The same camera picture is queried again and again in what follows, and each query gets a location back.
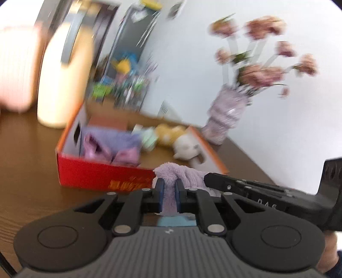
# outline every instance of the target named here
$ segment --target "red box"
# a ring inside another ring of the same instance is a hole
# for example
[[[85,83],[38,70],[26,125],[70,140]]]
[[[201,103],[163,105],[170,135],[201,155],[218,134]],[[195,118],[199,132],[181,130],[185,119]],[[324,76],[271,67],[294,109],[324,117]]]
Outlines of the red box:
[[[170,126],[183,125],[197,140],[202,159],[195,157],[188,162],[175,160],[172,148],[157,146],[152,152],[141,154],[139,167],[108,165],[84,160],[80,157],[82,127],[88,124],[91,117],[96,119],[105,117],[104,126],[108,126],[111,122],[114,126],[123,126],[124,122],[129,130],[132,130],[136,124],[144,127],[157,126],[161,123]],[[228,174],[227,168],[196,128],[136,112],[114,109],[113,103],[106,100],[102,104],[91,101],[80,105],[62,133],[56,147],[56,157],[59,181],[62,186],[92,190],[132,191],[144,187],[150,188],[155,177],[153,169],[165,162],[175,162],[201,171]]]

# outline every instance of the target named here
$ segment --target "flower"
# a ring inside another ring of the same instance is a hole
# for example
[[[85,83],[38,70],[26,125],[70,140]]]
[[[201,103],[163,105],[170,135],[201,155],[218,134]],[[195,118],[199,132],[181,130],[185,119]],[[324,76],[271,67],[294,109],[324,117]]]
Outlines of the flower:
[[[267,25],[267,29],[269,33],[273,33],[274,35],[281,35],[285,31],[286,23],[280,18],[268,15],[261,18]]]
[[[267,34],[280,35],[285,31],[285,22],[276,16],[263,16],[247,22],[248,34],[254,40],[264,39]]]
[[[231,60],[232,56],[227,50],[225,50],[224,48],[220,48],[215,53],[215,58],[219,64],[224,65]]]
[[[282,92],[281,92],[281,94],[280,94],[280,97],[281,97],[282,99],[287,98],[288,95],[289,95],[289,93],[290,93],[290,90],[289,90],[289,88],[286,86],[286,87],[282,90]]]
[[[211,32],[214,35],[229,37],[237,31],[237,27],[233,20],[218,20],[210,25]]]
[[[317,74],[317,64],[312,54],[304,54],[301,57],[300,63],[294,68],[300,73],[304,72],[310,76],[315,76]]]
[[[288,41],[279,41],[277,45],[277,54],[286,57],[295,57],[296,52],[292,48],[292,44]]]
[[[282,80],[283,75],[284,71],[281,67],[261,68],[260,65],[251,65],[242,70],[240,82],[258,89],[269,87],[273,82]]]

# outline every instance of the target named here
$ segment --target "brown tabletop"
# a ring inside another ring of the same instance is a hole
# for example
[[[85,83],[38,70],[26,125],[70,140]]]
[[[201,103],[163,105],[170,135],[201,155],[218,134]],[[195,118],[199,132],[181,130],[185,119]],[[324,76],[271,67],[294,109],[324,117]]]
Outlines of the brown tabletop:
[[[60,186],[55,146],[61,133],[40,125],[35,108],[0,115],[0,251],[16,270],[21,267],[12,243],[23,225],[102,194]],[[229,139],[216,150],[231,176],[272,182]]]

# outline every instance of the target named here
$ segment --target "yellow kettle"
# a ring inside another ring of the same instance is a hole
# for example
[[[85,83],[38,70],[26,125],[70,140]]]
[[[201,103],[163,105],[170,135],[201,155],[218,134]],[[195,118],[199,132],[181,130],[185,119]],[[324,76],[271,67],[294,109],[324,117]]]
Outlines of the yellow kettle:
[[[50,40],[38,89],[38,121],[63,128],[84,99],[93,62],[92,26],[100,7],[75,1]]]

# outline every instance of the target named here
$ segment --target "dark blue sleeve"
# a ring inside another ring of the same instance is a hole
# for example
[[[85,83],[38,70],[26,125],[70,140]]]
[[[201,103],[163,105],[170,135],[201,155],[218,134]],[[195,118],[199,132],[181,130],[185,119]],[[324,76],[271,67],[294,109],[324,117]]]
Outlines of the dark blue sleeve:
[[[337,254],[340,257],[339,261],[332,269],[325,273],[329,278],[342,278],[342,251],[338,251]]]

